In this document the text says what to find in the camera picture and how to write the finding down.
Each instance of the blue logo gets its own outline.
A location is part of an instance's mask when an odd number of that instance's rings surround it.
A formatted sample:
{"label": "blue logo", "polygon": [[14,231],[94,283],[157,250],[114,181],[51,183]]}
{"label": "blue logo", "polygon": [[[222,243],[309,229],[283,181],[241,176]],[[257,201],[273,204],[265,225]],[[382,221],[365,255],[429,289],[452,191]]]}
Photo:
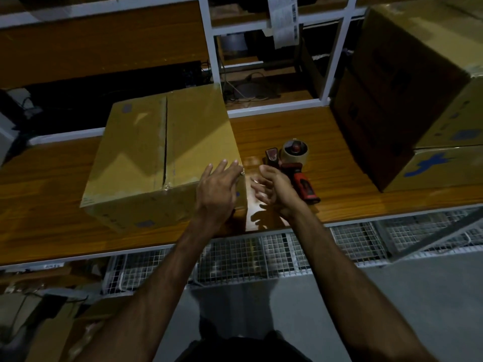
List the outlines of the blue logo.
{"label": "blue logo", "polygon": [[424,173],[426,170],[428,170],[433,165],[449,163],[451,158],[447,159],[447,158],[444,158],[443,156],[444,156],[444,152],[443,153],[435,153],[429,159],[420,161],[418,163],[419,169],[405,173],[404,177],[416,176],[416,175],[419,175],[421,173]]}

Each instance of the forearm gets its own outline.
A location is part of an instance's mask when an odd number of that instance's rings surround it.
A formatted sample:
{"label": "forearm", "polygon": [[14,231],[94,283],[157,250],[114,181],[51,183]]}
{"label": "forearm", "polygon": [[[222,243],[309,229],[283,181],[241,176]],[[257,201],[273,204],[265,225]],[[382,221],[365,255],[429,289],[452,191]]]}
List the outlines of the forearm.
{"label": "forearm", "polygon": [[406,320],[335,244],[307,206],[290,224],[353,360],[434,360]]}
{"label": "forearm", "polygon": [[211,238],[203,222],[200,218],[190,222],[130,303],[108,321],[76,362],[152,361],[189,275]]}

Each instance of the right hand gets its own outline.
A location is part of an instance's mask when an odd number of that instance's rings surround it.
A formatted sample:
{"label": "right hand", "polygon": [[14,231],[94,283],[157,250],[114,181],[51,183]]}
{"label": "right hand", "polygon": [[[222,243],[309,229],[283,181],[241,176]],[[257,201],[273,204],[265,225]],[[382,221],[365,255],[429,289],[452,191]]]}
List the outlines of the right hand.
{"label": "right hand", "polygon": [[268,165],[260,165],[260,174],[250,179],[255,197],[267,205],[273,205],[286,219],[306,206],[292,187],[288,176]]}

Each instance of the wooden table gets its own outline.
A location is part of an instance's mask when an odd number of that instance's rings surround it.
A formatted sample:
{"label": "wooden table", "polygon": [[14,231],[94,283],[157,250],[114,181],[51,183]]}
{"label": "wooden table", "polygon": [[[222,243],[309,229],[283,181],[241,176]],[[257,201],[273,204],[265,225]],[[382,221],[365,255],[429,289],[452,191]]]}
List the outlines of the wooden table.
{"label": "wooden table", "polygon": [[[232,119],[247,179],[266,148],[288,139],[310,147],[304,172],[322,201],[323,222],[462,206],[483,202],[483,185],[381,194],[354,162],[328,108]],[[184,224],[118,235],[79,208],[100,137],[34,146],[0,170],[0,265],[138,249],[175,242]],[[248,213],[238,213],[221,236],[274,230],[285,224],[248,191]]]}

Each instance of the left hand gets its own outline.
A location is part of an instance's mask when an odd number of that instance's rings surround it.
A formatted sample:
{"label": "left hand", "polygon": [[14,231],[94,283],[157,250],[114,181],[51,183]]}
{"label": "left hand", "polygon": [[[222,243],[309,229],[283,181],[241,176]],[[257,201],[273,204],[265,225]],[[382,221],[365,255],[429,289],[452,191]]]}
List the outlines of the left hand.
{"label": "left hand", "polygon": [[230,217],[237,199],[236,183],[243,171],[243,167],[235,160],[225,170],[227,160],[221,161],[212,172],[213,165],[209,164],[199,180],[196,189],[195,217],[214,233]]}

